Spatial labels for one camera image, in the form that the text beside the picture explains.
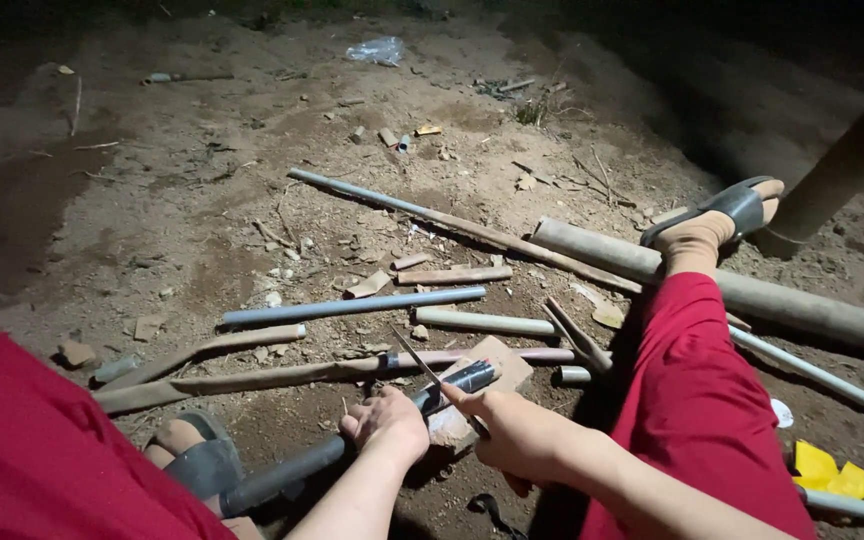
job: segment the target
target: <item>gray sandal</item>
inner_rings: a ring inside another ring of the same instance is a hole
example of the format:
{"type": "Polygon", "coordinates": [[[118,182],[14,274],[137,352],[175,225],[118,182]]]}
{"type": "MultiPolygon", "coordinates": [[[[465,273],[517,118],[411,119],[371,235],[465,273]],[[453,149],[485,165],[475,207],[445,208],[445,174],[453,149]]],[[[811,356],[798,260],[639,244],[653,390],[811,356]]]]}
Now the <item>gray sandal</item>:
{"type": "Polygon", "coordinates": [[[752,187],[768,180],[774,180],[774,178],[771,176],[756,176],[754,178],[743,179],[737,184],[719,191],[697,207],[647,228],[642,232],[642,237],[638,240],[638,243],[645,247],[652,247],[652,244],[656,241],[656,237],[662,231],[679,225],[684,221],[689,221],[693,217],[703,215],[708,211],[718,211],[727,215],[735,222],[735,234],[732,235],[732,238],[728,242],[738,242],[765,226],[765,223],[763,223],[765,215],[762,213],[762,197],[752,187]]]}
{"type": "Polygon", "coordinates": [[[210,413],[190,409],[174,417],[188,422],[205,439],[180,453],[165,471],[200,501],[238,484],[245,476],[232,437],[210,413]]]}

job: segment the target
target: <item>sandy soil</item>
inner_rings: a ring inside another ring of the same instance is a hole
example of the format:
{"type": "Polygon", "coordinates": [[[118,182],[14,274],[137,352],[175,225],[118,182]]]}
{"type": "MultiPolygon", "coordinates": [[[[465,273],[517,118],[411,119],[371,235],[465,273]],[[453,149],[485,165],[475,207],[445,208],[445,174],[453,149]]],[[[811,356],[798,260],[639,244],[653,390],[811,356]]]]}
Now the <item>sandy soil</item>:
{"type": "MultiPolygon", "coordinates": [[[[100,361],[131,352],[148,361],[212,336],[223,312],[260,307],[270,290],[288,305],[333,300],[340,284],[387,268],[402,254],[424,250],[436,257],[428,267],[445,268],[486,264],[489,255],[501,253],[423,223],[416,222],[413,233],[408,216],[394,213],[384,219],[389,227],[370,227],[374,208],[293,183],[285,178],[291,166],[517,236],[548,215],[635,240],[645,209],[658,215],[739,179],[706,172],[714,168],[710,163],[721,163],[717,156],[732,156],[729,168],[736,175],[773,174],[794,182],[864,107],[864,94],[719,36],[709,37],[721,45],[717,57],[690,56],[678,79],[669,82],[649,75],[654,58],[623,48],[606,33],[526,30],[536,25],[499,13],[460,13],[447,21],[342,11],[286,14],[263,31],[239,24],[238,13],[224,15],[163,15],[136,25],[111,14],[101,28],[76,40],[0,45],[0,58],[25,74],[0,78],[0,329],[77,384],[89,383],[98,361],[66,372],[49,359],[71,335],[91,344],[100,361]],[[406,43],[399,68],[344,58],[351,44],[383,35],[406,43]],[[58,65],[74,69],[82,80],[74,137],[68,131],[76,80],[58,74],[58,65]],[[277,80],[284,69],[307,77],[277,80]],[[234,80],[138,84],[153,71],[227,70],[234,80]],[[523,100],[537,98],[553,82],[569,85],[555,100],[558,112],[539,127],[516,121],[522,102],[478,95],[473,87],[475,79],[532,77],[536,82],[523,100]],[[682,108],[670,87],[702,96],[701,106],[682,108]],[[340,106],[347,97],[366,103],[340,106]],[[713,126],[708,107],[727,121],[713,126]],[[425,124],[442,126],[444,133],[413,137],[409,153],[386,149],[375,137],[382,127],[401,135],[425,124]],[[359,125],[366,127],[366,139],[356,145],[349,134],[359,125]],[[707,131],[701,144],[694,136],[700,129],[707,131]],[[718,146],[710,148],[708,140],[718,146]],[[76,150],[108,142],[118,144],[76,150]],[[443,148],[454,158],[440,159],[443,148]],[[599,183],[576,166],[573,157],[596,166],[593,148],[613,188],[637,208],[607,204],[599,183]],[[588,186],[539,183],[519,191],[521,170],[512,161],[588,186]],[[299,261],[281,249],[267,251],[255,219],[312,245],[299,261]],[[348,240],[360,247],[351,249],[348,240]],[[319,271],[305,278],[270,277],[276,268],[296,276],[319,271]],[[136,318],[156,313],[168,316],[159,335],[149,343],[134,341],[136,318]]],[[[667,54],[675,53],[669,47],[667,54]]],[[[574,277],[507,255],[514,277],[488,285],[486,299],[463,310],[542,317],[541,301],[551,294],[595,337],[613,339],[588,317],[588,301],[570,291],[574,277]]],[[[794,260],[766,259],[743,245],[725,265],[864,306],[864,194],[794,260]]],[[[389,286],[383,294],[392,291],[389,286]]],[[[630,299],[603,292],[629,307],[630,299]]],[[[310,321],[308,338],[282,357],[271,355],[264,367],[332,360],[336,350],[387,341],[382,337],[389,324],[407,329],[408,314],[310,321]]],[[[471,347],[480,338],[432,329],[421,345],[471,347]]],[[[864,387],[864,358],[770,340],[864,387]]],[[[505,341],[512,347],[538,344],[505,341]]],[[[618,352],[621,346],[613,348],[618,360],[630,361],[618,352]]],[[[863,411],[793,374],[761,361],[754,365],[796,416],[779,433],[784,442],[804,439],[840,464],[851,460],[864,468],[863,411]]],[[[245,351],[198,363],[183,375],[258,367],[245,351]]],[[[421,382],[408,377],[402,384],[421,382]]],[[[354,402],[366,391],[315,384],[203,397],[116,423],[143,444],[163,417],[205,408],[230,426],[246,467],[256,468],[318,440],[341,417],[342,398],[354,402]]],[[[598,388],[583,396],[553,387],[550,370],[539,368],[526,394],[602,426],[621,389],[598,388]]],[[[584,505],[565,494],[517,499],[500,475],[473,458],[456,463],[446,479],[417,484],[403,488],[396,511],[394,529],[403,537],[499,537],[487,518],[465,509],[484,491],[498,497],[511,523],[522,530],[531,525],[534,537],[569,537],[584,505]]],[[[270,533],[281,533],[283,524],[301,516],[301,501],[298,506],[267,509],[260,521],[270,533]]],[[[826,538],[864,537],[863,527],[841,521],[818,527],[826,538]]]]}

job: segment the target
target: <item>hand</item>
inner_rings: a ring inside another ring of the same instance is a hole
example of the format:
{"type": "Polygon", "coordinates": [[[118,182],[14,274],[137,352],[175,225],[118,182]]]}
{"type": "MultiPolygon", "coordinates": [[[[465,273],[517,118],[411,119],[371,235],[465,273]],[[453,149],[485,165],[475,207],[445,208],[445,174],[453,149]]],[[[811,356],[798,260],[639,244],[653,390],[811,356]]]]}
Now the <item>hand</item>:
{"type": "Polygon", "coordinates": [[[360,453],[381,449],[411,467],[429,447],[423,413],[394,386],[383,386],[378,394],[349,407],[339,428],[355,441],[360,453]]]}
{"type": "Polygon", "coordinates": [[[568,479],[564,449],[581,447],[588,434],[608,438],[514,392],[474,396],[448,383],[441,391],[460,412],[485,422],[490,438],[479,439],[475,455],[501,470],[519,497],[528,495],[529,483],[542,487],[568,479]]]}

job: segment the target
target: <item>black tube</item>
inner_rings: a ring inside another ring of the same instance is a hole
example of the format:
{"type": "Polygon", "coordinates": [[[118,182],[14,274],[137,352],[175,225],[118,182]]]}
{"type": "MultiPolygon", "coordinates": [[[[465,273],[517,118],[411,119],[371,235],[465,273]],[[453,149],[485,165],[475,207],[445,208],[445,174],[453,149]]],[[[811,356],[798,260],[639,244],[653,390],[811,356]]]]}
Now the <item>black tube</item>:
{"type": "MultiPolygon", "coordinates": [[[[485,360],[479,360],[450,374],[443,381],[472,393],[487,387],[495,378],[496,367],[485,360]]],[[[411,399],[418,410],[422,411],[422,416],[441,411],[446,406],[436,386],[418,391],[411,399]]],[[[241,515],[279,497],[287,487],[322,471],[354,450],[353,441],[342,435],[332,435],[306,448],[299,455],[249,474],[235,486],[219,494],[222,519],[241,515]]]]}

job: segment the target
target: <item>right hand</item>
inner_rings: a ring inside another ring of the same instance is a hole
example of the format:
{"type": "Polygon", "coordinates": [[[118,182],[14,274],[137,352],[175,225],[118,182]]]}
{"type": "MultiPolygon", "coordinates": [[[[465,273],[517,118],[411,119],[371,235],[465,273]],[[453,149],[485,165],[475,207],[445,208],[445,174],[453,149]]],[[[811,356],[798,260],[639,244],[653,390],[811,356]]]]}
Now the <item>right hand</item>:
{"type": "Polygon", "coordinates": [[[542,487],[567,480],[563,448],[575,448],[568,444],[570,439],[582,439],[593,431],[518,393],[484,392],[474,396],[445,382],[441,393],[457,410],[486,423],[490,438],[479,439],[475,455],[482,463],[502,471],[520,497],[528,495],[528,483],[542,487]]]}

